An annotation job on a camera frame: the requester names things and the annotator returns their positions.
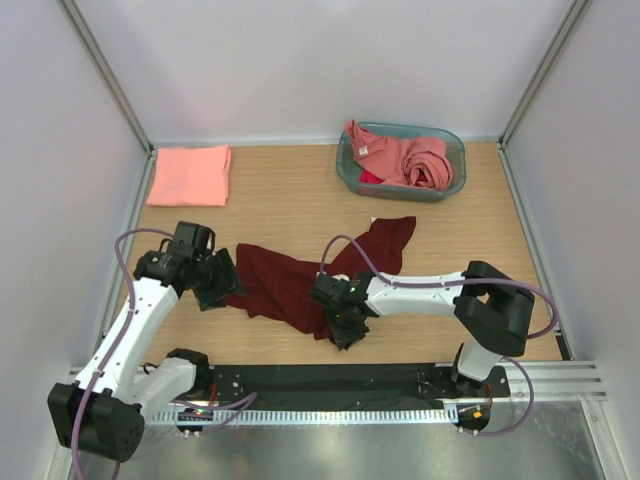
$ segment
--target pink clothing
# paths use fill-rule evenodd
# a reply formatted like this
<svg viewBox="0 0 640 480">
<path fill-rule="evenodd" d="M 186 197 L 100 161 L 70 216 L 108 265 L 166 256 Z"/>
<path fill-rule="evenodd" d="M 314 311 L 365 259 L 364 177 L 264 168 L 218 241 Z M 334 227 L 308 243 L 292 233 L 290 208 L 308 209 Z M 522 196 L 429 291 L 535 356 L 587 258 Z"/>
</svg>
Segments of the pink clothing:
<svg viewBox="0 0 640 480">
<path fill-rule="evenodd" d="M 351 139 L 355 161 L 383 185 L 430 190 L 446 190 L 451 185 L 453 170 L 441 138 L 378 136 L 360 128 L 355 120 L 344 130 Z"/>
<path fill-rule="evenodd" d="M 161 148 L 147 205 L 224 206 L 231 147 Z"/>
</svg>

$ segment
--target wooden table surface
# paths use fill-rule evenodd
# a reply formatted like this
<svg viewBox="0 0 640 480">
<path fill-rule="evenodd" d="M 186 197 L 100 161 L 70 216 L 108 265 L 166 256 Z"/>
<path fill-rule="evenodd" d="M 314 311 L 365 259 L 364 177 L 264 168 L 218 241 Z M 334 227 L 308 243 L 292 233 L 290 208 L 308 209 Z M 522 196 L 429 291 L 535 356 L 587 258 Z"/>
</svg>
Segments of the wooden table surface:
<svg viewBox="0 0 640 480">
<path fill-rule="evenodd" d="M 467 147 L 467 183 L 439 204 L 394 202 L 352 194 L 335 173 L 335 145 L 233 148 L 226 207 L 148 207 L 140 226 L 168 231 L 179 220 L 216 232 L 216 247 L 252 243 L 301 260 L 319 261 L 338 233 L 356 236 L 370 217 L 417 217 L 404 250 L 402 274 L 436 275 L 464 270 L 484 260 L 512 278 L 537 285 L 529 250 L 493 143 Z M 160 238 L 137 236 L 130 269 Z M 342 249 L 336 245 L 331 258 Z M 536 302 L 531 329 L 549 322 Z M 227 307 L 200 312 L 186 292 L 158 330 L 145 360 L 160 362 L 173 348 L 209 355 L 212 364 L 402 363 L 452 361 L 469 334 L 455 318 L 395 315 L 367 321 L 367 337 L 339 352 L 328 340 L 314 341 L 284 322 L 248 318 Z M 553 335 L 532 340 L 526 360 L 560 358 Z"/>
</svg>

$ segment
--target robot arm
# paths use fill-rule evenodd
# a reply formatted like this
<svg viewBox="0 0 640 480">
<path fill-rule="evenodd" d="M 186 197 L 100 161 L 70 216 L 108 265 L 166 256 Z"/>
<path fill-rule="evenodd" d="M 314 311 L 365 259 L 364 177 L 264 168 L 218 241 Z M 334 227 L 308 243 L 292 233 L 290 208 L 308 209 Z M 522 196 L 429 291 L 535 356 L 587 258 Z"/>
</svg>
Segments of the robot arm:
<svg viewBox="0 0 640 480">
<path fill-rule="evenodd" d="M 468 278 L 508 277 L 485 262 L 470 262 L 463 272 L 434 277 L 402 277 L 382 274 L 393 286 L 371 272 L 349 281 L 321 273 L 311 297 L 325 314 L 339 349 L 349 348 L 368 332 L 364 321 L 395 313 L 424 313 L 455 317 L 472 338 L 458 350 L 452 369 L 456 384 L 481 388 L 491 369 L 503 356 L 524 354 L 534 297 L 529 291 L 500 285 L 458 285 Z M 439 285 L 425 288 L 420 285 Z"/>
<path fill-rule="evenodd" d="M 244 287 L 226 249 L 213 251 L 209 228 L 180 222 L 173 239 L 138 260 L 134 271 L 136 310 L 126 335 L 100 371 L 83 415 L 79 448 L 116 461 L 128 460 L 142 439 L 145 421 L 180 395 L 198 396 L 211 383 L 205 354 L 176 349 L 157 370 L 134 383 L 158 327 L 185 290 L 193 290 L 200 310 L 225 306 L 230 293 Z M 162 247 L 168 243 L 166 251 Z M 80 399 L 129 314 L 125 302 L 109 333 L 72 384 L 57 383 L 47 403 L 61 445 L 70 447 Z"/>
</svg>

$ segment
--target white enclosure wall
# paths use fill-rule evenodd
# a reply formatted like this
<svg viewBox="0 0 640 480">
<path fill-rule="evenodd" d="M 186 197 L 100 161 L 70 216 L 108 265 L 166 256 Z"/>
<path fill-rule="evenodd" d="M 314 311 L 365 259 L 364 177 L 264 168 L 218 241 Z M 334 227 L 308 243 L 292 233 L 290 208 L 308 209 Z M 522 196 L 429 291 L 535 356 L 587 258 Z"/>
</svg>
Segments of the white enclosure wall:
<svg viewBox="0 0 640 480">
<path fill-rule="evenodd" d="M 501 134 L 570 0 L 78 0 L 154 143 Z"/>
<path fill-rule="evenodd" d="M 56 2 L 0 4 L 0 476 L 36 479 L 46 398 L 95 346 L 144 155 Z"/>
<path fill-rule="evenodd" d="M 593 2 L 510 144 L 564 326 L 638 470 L 640 3 Z"/>
</svg>

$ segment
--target purple cable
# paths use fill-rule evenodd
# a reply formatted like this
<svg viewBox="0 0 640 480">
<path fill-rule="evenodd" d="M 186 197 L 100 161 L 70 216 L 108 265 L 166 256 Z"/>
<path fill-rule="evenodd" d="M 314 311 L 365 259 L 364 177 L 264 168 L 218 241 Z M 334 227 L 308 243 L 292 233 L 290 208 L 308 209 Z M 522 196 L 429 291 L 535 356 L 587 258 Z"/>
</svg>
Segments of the purple cable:
<svg viewBox="0 0 640 480">
<path fill-rule="evenodd" d="M 327 260 L 327 254 L 329 253 L 329 249 L 331 248 L 331 246 L 337 240 L 339 240 L 341 238 L 343 238 L 345 240 L 349 240 L 351 242 L 351 244 L 356 248 L 356 250 L 358 250 L 358 253 L 360 253 L 360 255 L 362 255 L 362 258 L 367 263 L 367 266 L 373 272 L 373 274 L 376 277 L 378 277 L 378 279 L 380 279 L 380 281 L 382 281 L 383 283 L 386 283 L 387 285 L 390 285 L 392 287 L 446 288 L 446 287 L 458 287 L 460 285 L 508 285 L 510 287 L 522 288 L 524 290 L 529 290 L 530 292 L 533 292 L 536 295 L 540 296 L 542 299 L 544 299 L 545 302 L 547 302 L 549 304 L 549 307 L 551 307 L 551 322 L 549 323 L 549 325 L 547 325 L 545 328 L 543 328 L 542 330 L 540 330 L 538 332 L 530 333 L 529 335 L 527 335 L 527 338 L 528 339 L 532 339 L 532 338 L 542 337 L 543 335 L 546 335 L 551 330 L 553 330 L 556 327 L 556 325 L 558 324 L 558 318 L 559 318 L 560 315 L 558 314 L 558 306 L 556 305 L 556 302 L 553 299 L 553 297 L 551 295 L 549 295 L 547 292 L 545 292 L 544 290 L 542 290 L 542 289 L 540 289 L 538 287 L 535 287 L 533 285 L 529 285 L 529 284 L 524 283 L 524 282 L 518 282 L 517 280 L 509 280 L 509 279 L 506 279 L 506 278 L 466 278 L 466 279 L 463 279 L 463 280 L 453 280 L 453 281 L 444 282 L 444 283 L 438 283 L 438 282 L 431 282 L 431 283 L 392 282 L 391 280 L 389 280 L 387 277 L 385 277 L 384 275 L 382 275 L 378 271 L 378 269 L 375 267 L 375 265 L 373 264 L 373 262 L 371 261 L 371 259 L 367 255 L 367 252 L 365 252 L 363 250 L 363 248 L 358 244 L 358 242 L 356 242 L 355 239 L 351 238 L 349 235 L 336 235 L 335 237 L 333 237 L 329 241 L 329 243 L 327 244 L 327 246 L 324 249 L 324 253 L 322 254 L 322 261 L 320 262 L 320 273 L 325 273 L 324 272 L 324 266 L 325 266 L 325 263 L 326 263 L 326 260 Z"/>
<path fill-rule="evenodd" d="M 255 395 L 254 393 L 250 393 L 249 395 L 247 395 L 244 398 L 241 398 L 238 401 L 235 401 L 233 403 L 230 403 L 228 405 L 218 405 L 215 407 L 211 407 L 209 405 L 198 405 L 197 403 L 191 403 L 191 402 L 187 402 L 186 400 L 174 400 L 173 403 L 177 403 L 178 405 L 183 405 L 185 407 L 189 407 L 189 408 L 195 408 L 198 410 L 231 410 L 232 408 L 236 408 L 236 407 L 241 407 L 242 405 L 244 405 L 246 402 L 253 402 L 253 400 L 255 399 L 255 397 L 251 398 L 251 400 L 249 400 L 249 397 L 251 397 L 251 395 Z"/>
<path fill-rule="evenodd" d="M 529 386 L 529 404 L 527 405 L 527 409 L 524 411 L 524 414 L 522 415 L 522 418 L 520 420 L 518 420 L 516 423 L 514 423 L 513 425 L 511 425 L 510 427 L 508 427 L 508 428 L 504 428 L 502 430 L 496 430 L 495 432 L 477 432 L 477 433 L 475 433 L 474 430 L 471 430 L 469 428 L 460 427 L 460 430 L 462 430 L 463 432 L 468 433 L 470 435 L 474 435 L 474 436 L 477 435 L 478 437 L 499 437 L 501 435 L 506 435 L 507 433 L 511 433 L 511 432 L 517 430 L 531 416 L 531 412 L 533 411 L 533 402 L 534 402 L 534 398 L 535 398 L 535 394 L 533 392 L 533 382 L 531 381 L 531 377 L 529 376 L 527 371 L 524 369 L 524 367 L 520 364 L 520 362 L 518 362 L 517 360 L 514 360 L 511 357 L 502 357 L 502 359 L 513 363 L 518 368 L 518 370 L 520 370 L 520 372 L 522 372 L 522 375 L 524 375 L 524 379 L 527 381 L 527 385 Z"/>
<path fill-rule="evenodd" d="M 213 409 L 234 408 L 236 406 L 240 406 L 240 408 L 233 415 L 231 415 L 229 418 L 227 418 L 226 420 L 224 420 L 224 421 L 220 422 L 219 424 L 214 425 L 212 427 L 203 428 L 200 433 L 203 434 L 203 435 L 209 435 L 211 433 L 215 433 L 218 430 L 226 427 L 231 422 L 233 422 L 236 418 L 238 418 L 238 416 L 242 412 L 244 412 L 247 408 L 249 408 L 249 406 L 254 402 L 254 400 L 256 399 L 257 396 L 258 396 L 258 394 L 253 392 L 253 393 L 250 393 L 249 395 L 247 395 L 246 397 L 244 397 L 242 400 L 238 400 L 237 402 L 230 403 L 229 405 L 225 405 L 224 407 L 205 407 L 206 410 L 213 410 Z M 195 403 L 184 402 L 182 400 L 174 400 L 174 403 L 179 403 L 180 405 L 185 405 L 185 406 L 190 407 L 190 408 L 197 408 L 199 410 L 203 410 L 201 405 L 198 405 L 198 404 L 195 404 Z M 213 415 L 194 415 L 194 417 L 197 417 L 197 418 L 213 418 Z M 164 440 L 156 443 L 153 447 L 151 447 L 146 452 L 134 455 L 133 457 L 131 457 L 131 459 L 132 460 L 139 460 L 142 457 L 146 457 L 150 453 L 153 453 L 156 450 L 159 450 L 161 447 L 165 446 L 167 443 L 171 442 L 175 438 L 177 438 L 177 437 L 165 438 Z"/>
<path fill-rule="evenodd" d="M 96 383 L 98 382 L 98 378 L 100 378 L 100 372 L 105 367 L 109 359 L 112 357 L 113 353 L 116 351 L 116 348 L 118 348 L 118 345 L 122 341 L 124 335 L 127 333 L 129 325 L 131 324 L 131 320 L 133 319 L 133 312 L 135 311 L 135 308 L 136 308 L 136 295 L 133 288 L 133 280 L 131 279 L 129 272 L 127 271 L 127 265 L 124 261 L 124 258 L 122 257 L 122 252 L 120 251 L 120 243 L 122 243 L 122 240 L 127 238 L 129 235 L 133 235 L 134 233 L 143 233 L 143 232 L 159 233 L 161 235 L 166 235 L 169 237 L 173 236 L 172 233 L 165 232 L 164 230 L 158 230 L 156 228 L 136 228 L 134 230 L 129 230 L 128 232 L 125 232 L 122 235 L 120 235 L 114 243 L 114 248 L 116 251 L 116 259 L 118 260 L 118 266 L 122 271 L 122 275 L 127 284 L 127 290 L 129 292 L 129 312 L 127 313 L 127 318 L 122 324 L 122 328 L 120 329 L 120 331 L 118 332 L 118 335 L 116 336 L 115 340 L 111 344 L 111 347 L 109 348 L 105 356 L 102 358 L 102 360 L 98 364 L 96 371 L 91 376 L 91 379 L 89 380 L 89 384 L 85 388 L 84 394 L 80 399 L 80 404 L 78 405 L 78 410 L 73 420 L 73 429 L 71 430 L 71 458 L 73 460 L 73 468 L 75 469 L 76 475 L 80 480 L 87 480 L 84 470 L 82 469 L 82 465 L 80 464 L 80 451 L 78 449 L 78 437 L 80 436 L 80 426 L 82 423 L 82 417 L 84 416 L 84 412 L 87 409 L 87 404 L 89 403 L 89 397 L 91 395 L 91 392 L 93 391 L 93 387 L 95 387 Z M 120 471 L 120 463 L 117 462 L 116 467 L 113 471 L 111 480 L 116 479 L 119 471 Z"/>
</svg>

